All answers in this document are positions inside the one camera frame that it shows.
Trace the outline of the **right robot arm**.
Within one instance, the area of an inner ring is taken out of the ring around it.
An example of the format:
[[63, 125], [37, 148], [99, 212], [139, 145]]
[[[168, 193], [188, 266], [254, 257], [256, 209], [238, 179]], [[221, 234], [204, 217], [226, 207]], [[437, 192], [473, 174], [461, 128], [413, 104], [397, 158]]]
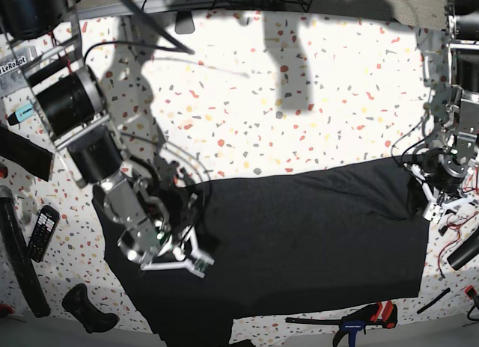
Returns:
[[134, 156], [123, 142], [93, 70], [82, 51], [76, 0], [1, 0], [1, 31], [13, 55], [19, 45], [70, 24], [68, 40], [16, 71], [65, 168], [79, 187], [103, 192], [103, 211], [123, 232], [118, 247], [143, 271], [185, 269], [203, 277], [214, 263], [195, 231], [203, 209], [186, 170]]

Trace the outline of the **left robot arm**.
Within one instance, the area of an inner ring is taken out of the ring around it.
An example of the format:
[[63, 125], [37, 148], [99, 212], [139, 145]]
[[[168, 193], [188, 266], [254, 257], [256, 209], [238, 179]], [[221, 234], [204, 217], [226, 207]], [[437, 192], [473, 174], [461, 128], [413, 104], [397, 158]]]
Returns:
[[475, 203], [465, 181], [478, 168], [478, 0], [449, 0], [447, 83], [450, 95], [438, 126], [403, 167], [427, 221]]

